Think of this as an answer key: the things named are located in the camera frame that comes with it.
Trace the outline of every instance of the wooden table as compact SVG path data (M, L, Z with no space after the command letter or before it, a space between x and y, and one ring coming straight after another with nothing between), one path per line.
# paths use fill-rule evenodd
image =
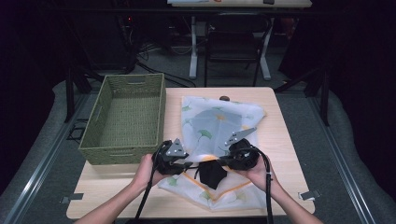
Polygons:
M288 129L270 88L168 88L164 139L181 138L181 99L185 95L204 96L219 99L227 95L232 101L254 103L264 108L266 116L258 125L257 147L268 155L279 182L300 205L310 213L315 211L311 201L298 198L298 192L308 191L304 175L297 159ZM97 165L86 163L76 186L75 193L83 193L82 200L73 200L67 209L67 216L77 219L118 193L134 177L138 164ZM119 218L134 217L143 195L129 204ZM273 201L274 216L285 215ZM148 196L141 218L194 218L194 217L257 217L266 216L266 208L212 212L196 203L154 186Z

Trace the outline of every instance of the chair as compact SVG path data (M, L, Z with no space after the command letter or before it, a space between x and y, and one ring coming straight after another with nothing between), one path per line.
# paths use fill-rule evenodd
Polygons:
M210 18L205 28L205 87L208 62L256 63L252 85L256 86L264 40L271 26L269 18L255 13L220 13Z

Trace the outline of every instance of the translucent plastic bag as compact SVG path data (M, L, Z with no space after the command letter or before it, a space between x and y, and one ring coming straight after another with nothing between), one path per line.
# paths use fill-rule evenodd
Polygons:
M182 102L182 143L189 153L186 161L195 165L214 161L229 153L225 146L233 132L256 127L264 117L262 107L254 104L227 102L197 96L185 96ZM257 134L246 139L257 146ZM248 179L223 167L227 176L215 189L201 183L196 170L162 180L158 186L174 192L210 210L264 208L265 193Z

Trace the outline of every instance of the black backdrop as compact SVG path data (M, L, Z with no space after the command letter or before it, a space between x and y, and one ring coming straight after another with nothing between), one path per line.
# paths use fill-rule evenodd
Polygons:
M298 77L320 65L324 52L340 47L337 40L347 40L337 49L330 88L349 116L361 159L396 200L396 2L352 0L332 6L349 8L353 17L300 20L279 70Z

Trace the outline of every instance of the forearm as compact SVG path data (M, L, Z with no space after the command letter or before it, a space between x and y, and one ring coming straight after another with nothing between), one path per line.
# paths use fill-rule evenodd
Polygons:
M137 187L131 183L113 198L92 210L76 223L112 223L123 209L143 191L144 188Z
M310 214L296 201L294 201L279 184L274 184L271 186L271 196L282 207L292 223L322 223L317 217Z

